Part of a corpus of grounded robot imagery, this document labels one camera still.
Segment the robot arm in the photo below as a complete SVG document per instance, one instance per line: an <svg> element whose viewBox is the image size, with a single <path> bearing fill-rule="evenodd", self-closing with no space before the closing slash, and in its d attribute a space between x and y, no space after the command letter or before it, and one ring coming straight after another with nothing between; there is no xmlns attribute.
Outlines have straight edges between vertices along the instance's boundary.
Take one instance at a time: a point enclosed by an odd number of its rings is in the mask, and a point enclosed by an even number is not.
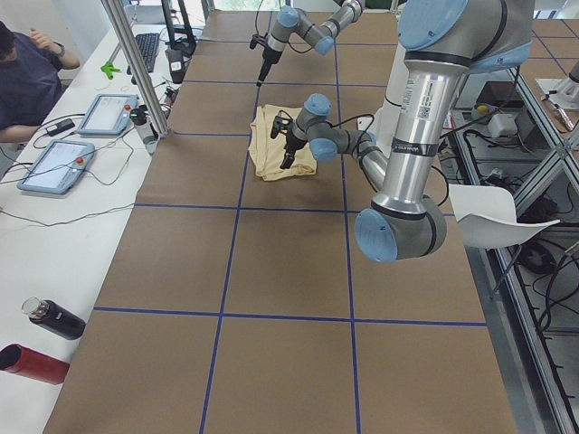
<svg viewBox="0 0 579 434"><path fill-rule="evenodd" d="M530 54L531 1L409 1L398 24L408 78L391 150L384 153L365 131L331 126L330 101L314 93L296 118L275 122L284 134L282 168L308 147L319 162L351 155L376 192L356 217L359 249L376 262L435 252L447 233L445 219L424 188L437 154L444 120L460 79L501 71Z"/></svg>
<svg viewBox="0 0 579 434"><path fill-rule="evenodd" d="M258 45L263 48L257 87L267 79L271 67L279 62L292 34L296 34L317 53L325 55L335 45L340 32L355 23L365 10L365 1L336 1L336 4L340 8L322 24L315 24L304 10L284 5L278 11L276 21L268 33L256 32L252 36L250 49L253 50Z"/></svg>

